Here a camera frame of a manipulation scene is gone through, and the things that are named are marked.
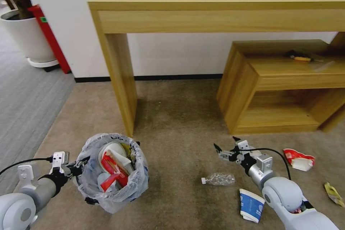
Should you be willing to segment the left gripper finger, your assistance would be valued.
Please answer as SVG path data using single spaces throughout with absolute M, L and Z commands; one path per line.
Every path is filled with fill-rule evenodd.
M 87 156 L 79 161 L 69 164 L 69 169 L 83 168 L 89 161 L 90 156 Z
M 72 182 L 74 183 L 74 185 L 80 185 L 80 175 L 82 174 L 82 172 L 72 172 L 71 173 L 71 177 L 70 179 L 72 180 Z

